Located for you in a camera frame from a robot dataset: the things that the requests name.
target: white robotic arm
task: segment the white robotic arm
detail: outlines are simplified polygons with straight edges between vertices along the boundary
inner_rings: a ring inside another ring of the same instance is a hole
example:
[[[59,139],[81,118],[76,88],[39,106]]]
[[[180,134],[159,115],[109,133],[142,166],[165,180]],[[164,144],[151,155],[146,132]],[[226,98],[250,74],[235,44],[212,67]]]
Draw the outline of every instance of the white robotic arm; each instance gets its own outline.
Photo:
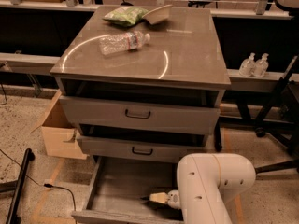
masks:
[[[225,203],[255,181],[251,162],[236,154],[191,154],[178,164],[178,191],[149,199],[181,209],[185,224],[232,223]]]

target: concrete floor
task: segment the concrete floor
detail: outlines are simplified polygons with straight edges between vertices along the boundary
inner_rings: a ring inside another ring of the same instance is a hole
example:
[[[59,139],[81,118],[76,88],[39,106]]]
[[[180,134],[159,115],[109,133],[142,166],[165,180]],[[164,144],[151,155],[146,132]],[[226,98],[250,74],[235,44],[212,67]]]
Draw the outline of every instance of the concrete floor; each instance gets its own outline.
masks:
[[[0,148],[15,161],[21,162],[26,148],[36,156],[30,162],[28,175],[40,186],[25,181],[18,215],[24,224],[75,223],[70,216],[74,206],[71,195],[61,189],[46,189],[50,182],[71,189],[77,210],[82,209],[92,178],[93,162],[47,156],[41,129],[32,132],[38,119],[44,114],[55,90],[44,90],[34,98],[31,88],[5,87],[7,104],[0,106]],[[0,101],[4,98],[0,91]],[[267,135],[257,138],[253,131],[221,129],[223,152],[241,154],[253,165],[263,166],[288,161],[291,157],[285,148]],[[213,152],[212,137],[206,149]],[[19,166],[0,154],[0,182],[15,180]],[[299,174],[296,170],[259,174],[254,186],[227,203],[233,223],[288,223],[299,222]],[[0,194],[0,223],[5,223],[13,192]]]

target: bowl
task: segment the bowl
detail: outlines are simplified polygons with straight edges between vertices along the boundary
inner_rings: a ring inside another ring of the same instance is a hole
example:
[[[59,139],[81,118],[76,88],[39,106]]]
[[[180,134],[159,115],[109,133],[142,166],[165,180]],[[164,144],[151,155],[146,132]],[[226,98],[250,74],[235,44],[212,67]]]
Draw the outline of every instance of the bowl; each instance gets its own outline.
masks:
[[[165,5],[158,7],[146,13],[142,19],[149,22],[150,25],[158,24],[162,21],[166,21],[169,18],[170,10],[173,5]]]

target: black handle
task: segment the black handle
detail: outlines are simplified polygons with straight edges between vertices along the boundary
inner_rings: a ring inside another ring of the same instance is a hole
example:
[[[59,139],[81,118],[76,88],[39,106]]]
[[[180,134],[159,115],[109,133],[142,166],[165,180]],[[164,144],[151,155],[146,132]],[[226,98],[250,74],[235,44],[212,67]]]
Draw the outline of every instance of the black handle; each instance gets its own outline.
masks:
[[[125,110],[125,116],[128,118],[136,118],[136,119],[148,119],[151,115],[151,112],[149,111],[149,113],[147,114],[147,116],[138,116],[138,115],[132,115],[129,113],[129,109]]]
[[[149,150],[149,152],[143,152],[143,151],[135,151],[135,148],[132,147],[132,152],[133,152],[134,154],[138,154],[138,155],[147,155],[147,156],[149,156],[149,155],[152,154],[153,149],[151,148],[151,149]]]

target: soap dispenser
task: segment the soap dispenser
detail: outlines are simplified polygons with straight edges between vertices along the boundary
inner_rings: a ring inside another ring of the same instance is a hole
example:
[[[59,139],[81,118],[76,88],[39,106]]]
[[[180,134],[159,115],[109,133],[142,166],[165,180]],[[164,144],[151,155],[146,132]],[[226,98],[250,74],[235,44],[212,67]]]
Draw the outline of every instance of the soap dispenser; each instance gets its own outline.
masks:
[[[269,63],[267,61],[267,58],[268,58],[268,55],[267,53],[265,53],[261,59],[259,59],[256,63],[255,63],[255,67],[253,69],[253,72],[252,74],[255,76],[255,77],[263,77],[268,66],[269,66]]]
[[[239,74],[243,77],[250,77],[252,75],[252,69],[254,68],[254,53],[243,61],[240,66]]]

